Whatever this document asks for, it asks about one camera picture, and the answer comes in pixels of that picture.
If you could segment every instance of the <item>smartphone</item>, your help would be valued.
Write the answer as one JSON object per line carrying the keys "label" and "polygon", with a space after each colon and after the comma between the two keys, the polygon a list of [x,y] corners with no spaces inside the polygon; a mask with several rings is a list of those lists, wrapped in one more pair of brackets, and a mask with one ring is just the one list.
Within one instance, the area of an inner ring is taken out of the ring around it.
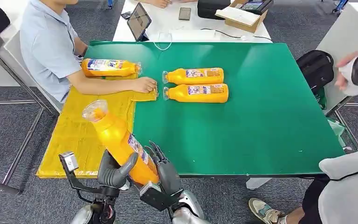
{"label": "smartphone", "polygon": [[180,8],[179,11],[179,20],[190,20],[190,12],[191,12],[191,8]]}
{"label": "smartphone", "polygon": [[125,20],[129,19],[131,17],[132,12],[126,12],[121,14],[121,17],[123,17]]}

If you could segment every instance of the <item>metal table frame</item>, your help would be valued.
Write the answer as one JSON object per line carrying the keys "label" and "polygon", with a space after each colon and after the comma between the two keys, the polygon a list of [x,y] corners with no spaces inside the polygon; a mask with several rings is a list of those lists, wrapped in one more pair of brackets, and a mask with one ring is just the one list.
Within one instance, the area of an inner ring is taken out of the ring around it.
{"label": "metal table frame", "polygon": [[[4,41],[2,40],[2,38],[0,37],[0,49],[1,47],[4,45]],[[43,103],[43,101],[31,90],[31,88],[29,86],[27,86],[24,81],[22,80],[22,78],[20,76],[18,76],[0,57],[0,65],[3,67],[3,69],[5,69],[5,71],[7,71],[9,73],[9,75],[25,90],[27,91],[27,93],[29,95],[32,96],[32,100],[9,100],[9,101],[0,101],[0,105],[8,105],[8,104],[34,104],[37,103],[39,104],[41,107],[30,127],[30,129],[28,130],[28,133],[24,139],[24,141],[21,144],[20,149],[17,152],[16,157],[14,158],[8,172],[5,175],[5,178],[3,179],[2,183],[0,183],[0,191],[5,191],[9,194],[13,194],[13,195],[18,195],[21,193],[21,190],[10,187],[9,181],[14,173],[14,171],[16,170],[23,154],[24,151],[29,143],[29,140],[32,137],[32,134],[35,131],[36,125],[38,124],[41,115],[43,113],[44,110],[46,110],[47,112],[49,112],[52,116],[54,115],[54,113]]]}
{"label": "metal table frame", "polygon": [[326,115],[330,115],[334,113],[338,119],[338,121],[345,126],[345,131],[348,134],[349,139],[355,146],[355,150],[358,151],[358,140],[356,139],[355,135],[353,134],[352,130],[349,128],[348,124],[346,123],[345,119],[341,115],[339,109],[341,107],[358,107],[358,103],[349,103],[352,97],[346,97],[343,99],[339,104],[337,104],[331,111],[329,111]]}

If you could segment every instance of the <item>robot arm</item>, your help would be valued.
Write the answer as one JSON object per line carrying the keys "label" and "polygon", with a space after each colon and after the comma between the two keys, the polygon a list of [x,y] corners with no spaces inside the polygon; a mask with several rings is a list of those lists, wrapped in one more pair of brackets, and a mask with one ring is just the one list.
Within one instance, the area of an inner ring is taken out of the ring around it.
{"label": "robot arm", "polygon": [[[159,211],[168,209],[173,224],[210,224],[204,220],[204,213],[194,194],[183,189],[174,165],[158,145],[152,141],[150,145],[145,148],[151,152],[160,183],[149,182],[143,186],[139,191],[140,199]],[[116,198],[120,190],[128,189],[127,175],[137,162],[138,154],[133,153],[124,165],[119,166],[105,151],[98,170],[97,188],[86,187],[78,181],[74,173],[78,165],[72,152],[60,154],[59,157],[71,187],[77,190],[79,198],[91,203],[75,215],[71,224],[113,224],[116,218]],[[94,201],[83,198],[80,191],[94,194]]]}
{"label": "robot arm", "polygon": [[149,141],[149,143],[151,147],[145,146],[145,148],[147,148],[149,152],[153,152],[151,157],[157,166],[161,193],[174,201],[168,206],[172,223],[210,224],[210,222],[205,220],[204,212],[195,195],[183,189],[179,174],[174,165],[168,160],[158,145],[152,141]]}

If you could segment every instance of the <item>cardboard box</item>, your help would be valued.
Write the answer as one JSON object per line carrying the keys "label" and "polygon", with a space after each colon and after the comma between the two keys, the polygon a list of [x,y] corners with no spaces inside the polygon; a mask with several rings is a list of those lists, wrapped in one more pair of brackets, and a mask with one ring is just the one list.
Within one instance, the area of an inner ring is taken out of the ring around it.
{"label": "cardboard box", "polygon": [[[233,3],[231,3],[230,7],[235,8],[238,4],[244,5],[247,2],[248,2],[248,0],[235,0]],[[242,22],[239,22],[236,20],[232,20],[232,19],[226,18],[224,16],[220,16],[220,15],[216,15],[216,16],[224,18],[225,19],[224,23],[229,26],[254,33],[254,32],[256,32],[257,27],[263,22],[265,16],[267,15],[267,12],[268,12],[268,9],[263,14],[261,14],[259,16],[259,18],[251,25],[245,24],[245,23],[242,23]]]}

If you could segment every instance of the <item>orange bottle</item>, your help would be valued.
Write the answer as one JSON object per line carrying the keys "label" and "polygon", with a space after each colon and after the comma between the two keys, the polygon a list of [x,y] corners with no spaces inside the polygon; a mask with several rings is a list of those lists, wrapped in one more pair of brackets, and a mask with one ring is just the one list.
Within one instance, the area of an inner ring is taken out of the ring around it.
{"label": "orange bottle", "polygon": [[223,83],[224,72],[222,68],[208,69],[176,69],[163,71],[163,82],[180,84],[214,84]]}
{"label": "orange bottle", "polygon": [[91,121],[99,140],[109,153],[122,166],[133,152],[138,153],[138,160],[130,171],[130,177],[137,183],[145,185],[148,181],[158,182],[156,165],[127,129],[127,122],[109,113],[106,100],[97,100],[83,110],[83,117]]}
{"label": "orange bottle", "polygon": [[82,69],[87,77],[98,76],[129,76],[140,74],[141,63],[131,63],[124,60],[89,59],[82,61]]}
{"label": "orange bottle", "polygon": [[164,87],[164,99],[179,102],[225,103],[228,100],[226,84],[178,85],[174,88]]}

